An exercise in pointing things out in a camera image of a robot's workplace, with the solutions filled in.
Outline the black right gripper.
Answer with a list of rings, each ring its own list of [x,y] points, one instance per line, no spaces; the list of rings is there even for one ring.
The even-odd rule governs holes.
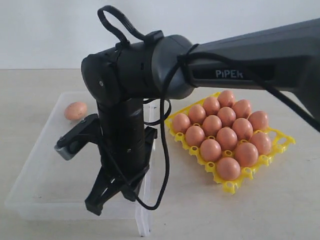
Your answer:
[[[91,192],[85,199],[86,209],[101,215],[104,204],[120,191],[123,197],[135,202],[145,174],[150,168],[151,152],[157,130],[147,126],[117,134],[112,142],[101,141],[101,168]]]

